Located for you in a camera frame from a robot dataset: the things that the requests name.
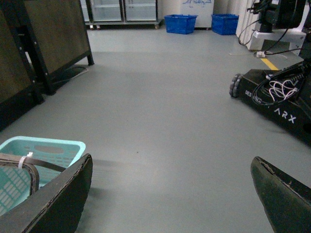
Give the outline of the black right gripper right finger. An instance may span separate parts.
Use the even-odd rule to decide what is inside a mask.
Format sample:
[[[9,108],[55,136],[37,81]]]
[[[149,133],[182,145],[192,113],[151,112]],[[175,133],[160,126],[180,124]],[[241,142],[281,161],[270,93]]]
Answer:
[[[275,233],[311,231],[311,188],[256,156],[251,163],[256,193]]]

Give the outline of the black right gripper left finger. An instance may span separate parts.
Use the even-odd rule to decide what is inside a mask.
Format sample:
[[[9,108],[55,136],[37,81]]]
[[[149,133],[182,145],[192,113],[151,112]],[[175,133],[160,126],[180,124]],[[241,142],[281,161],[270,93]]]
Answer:
[[[90,190],[93,161],[85,154],[0,217],[2,233],[73,233]]]

